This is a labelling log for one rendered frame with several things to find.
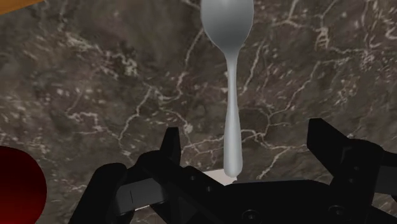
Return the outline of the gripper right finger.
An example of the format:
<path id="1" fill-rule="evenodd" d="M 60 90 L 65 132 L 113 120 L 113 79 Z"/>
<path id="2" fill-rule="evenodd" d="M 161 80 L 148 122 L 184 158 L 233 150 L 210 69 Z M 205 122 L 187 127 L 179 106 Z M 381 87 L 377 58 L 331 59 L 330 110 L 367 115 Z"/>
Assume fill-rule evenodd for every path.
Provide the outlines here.
<path id="1" fill-rule="evenodd" d="M 397 153 L 363 139 L 348 138 L 322 118 L 311 118 L 307 148 L 330 172 L 330 224 L 397 224 L 372 206 L 375 193 L 397 202 Z"/>

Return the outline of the orange flat object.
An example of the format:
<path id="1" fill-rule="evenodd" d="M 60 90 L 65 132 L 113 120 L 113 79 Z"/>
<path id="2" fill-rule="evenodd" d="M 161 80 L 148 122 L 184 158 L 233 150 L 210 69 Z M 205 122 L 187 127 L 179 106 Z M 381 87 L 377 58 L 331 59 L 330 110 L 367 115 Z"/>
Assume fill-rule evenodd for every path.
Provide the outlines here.
<path id="1" fill-rule="evenodd" d="M 44 0 L 0 0 L 0 15 L 19 10 Z"/>

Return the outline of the silver metal spoon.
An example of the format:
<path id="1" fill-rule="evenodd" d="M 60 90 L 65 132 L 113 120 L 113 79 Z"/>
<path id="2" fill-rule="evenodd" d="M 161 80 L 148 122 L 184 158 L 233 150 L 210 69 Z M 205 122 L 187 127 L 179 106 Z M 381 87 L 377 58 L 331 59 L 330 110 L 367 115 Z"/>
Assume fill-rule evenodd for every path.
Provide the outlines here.
<path id="1" fill-rule="evenodd" d="M 253 0 L 201 0 L 200 16 L 208 38 L 223 53 L 228 72 L 223 168 L 236 178 L 242 171 L 242 139 L 237 100 L 237 61 L 253 25 Z"/>

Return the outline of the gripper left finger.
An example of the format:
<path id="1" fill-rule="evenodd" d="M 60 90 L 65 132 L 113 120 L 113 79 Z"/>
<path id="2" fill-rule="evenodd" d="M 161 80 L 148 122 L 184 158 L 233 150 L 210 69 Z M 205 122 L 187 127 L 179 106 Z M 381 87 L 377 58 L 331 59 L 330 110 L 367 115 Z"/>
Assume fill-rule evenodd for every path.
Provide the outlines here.
<path id="1" fill-rule="evenodd" d="M 130 224 L 150 206 L 167 224 L 224 224 L 211 194 L 223 185 L 194 167 L 181 167 L 176 127 L 167 128 L 159 150 L 143 153 L 130 168 L 121 163 L 93 173 L 69 224 Z"/>

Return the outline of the dark red round object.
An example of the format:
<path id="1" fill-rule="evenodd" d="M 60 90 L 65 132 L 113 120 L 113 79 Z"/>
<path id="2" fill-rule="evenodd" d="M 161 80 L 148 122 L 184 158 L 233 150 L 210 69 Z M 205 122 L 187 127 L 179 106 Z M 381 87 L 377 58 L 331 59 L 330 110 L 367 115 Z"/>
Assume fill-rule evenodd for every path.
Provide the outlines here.
<path id="1" fill-rule="evenodd" d="M 0 224 L 36 224 L 46 203 L 46 179 L 28 153 L 0 146 Z"/>

